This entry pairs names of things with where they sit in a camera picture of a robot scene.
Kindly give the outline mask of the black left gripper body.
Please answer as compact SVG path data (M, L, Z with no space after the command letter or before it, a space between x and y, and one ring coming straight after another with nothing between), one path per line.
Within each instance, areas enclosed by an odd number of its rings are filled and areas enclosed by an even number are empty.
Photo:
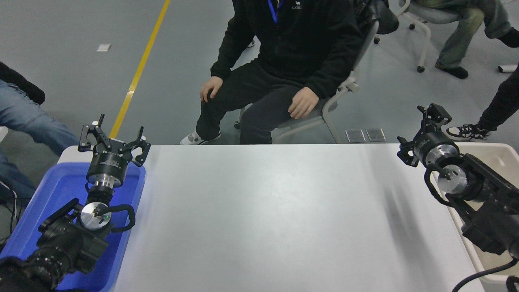
M108 145L99 143L94 147L86 178L96 180L102 174L108 174L117 180L124 180L130 161L131 149L122 141L109 139Z

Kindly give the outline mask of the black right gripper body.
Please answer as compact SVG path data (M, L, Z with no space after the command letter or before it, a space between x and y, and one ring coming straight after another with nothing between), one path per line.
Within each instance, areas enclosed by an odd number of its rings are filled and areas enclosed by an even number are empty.
M416 137L413 153L419 161L428 166L450 157L450 139L442 131L432 131Z

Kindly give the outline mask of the seated person's right hand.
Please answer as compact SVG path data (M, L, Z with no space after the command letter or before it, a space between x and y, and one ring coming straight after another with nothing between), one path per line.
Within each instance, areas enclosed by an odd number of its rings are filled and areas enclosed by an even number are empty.
M200 99L202 102L209 102L210 99L215 98L218 90L223 85L223 79L217 76L211 76L200 89Z

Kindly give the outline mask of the seated person's left hand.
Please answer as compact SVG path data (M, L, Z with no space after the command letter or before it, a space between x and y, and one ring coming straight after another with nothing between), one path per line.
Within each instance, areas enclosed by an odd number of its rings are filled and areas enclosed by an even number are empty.
M300 89L292 98L288 108L290 117L293 119L306 118L316 107L319 97L308 87Z

